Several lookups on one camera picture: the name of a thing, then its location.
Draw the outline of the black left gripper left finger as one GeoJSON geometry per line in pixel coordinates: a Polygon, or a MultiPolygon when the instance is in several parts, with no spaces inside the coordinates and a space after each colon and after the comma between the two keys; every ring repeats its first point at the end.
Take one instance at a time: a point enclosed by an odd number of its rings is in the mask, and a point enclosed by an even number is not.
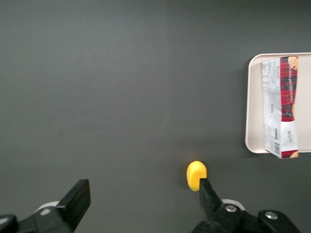
{"type": "Polygon", "coordinates": [[[88,179],[79,180],[59,202],[38,208],[19,222],[20,233],[73,233],[90,206],[88,179]]]}

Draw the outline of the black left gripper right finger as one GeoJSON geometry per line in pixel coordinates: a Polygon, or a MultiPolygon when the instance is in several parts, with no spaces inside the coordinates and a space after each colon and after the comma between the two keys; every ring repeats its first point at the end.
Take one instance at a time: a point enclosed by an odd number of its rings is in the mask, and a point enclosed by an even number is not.
{"type": "Polygon", "coordinates": [[[208,178],[200,180],[199,200],[205,220],[193,233],[260,233],[257,217],[249,214],[243,205],[230,199],[221,199],[208,178]]]}

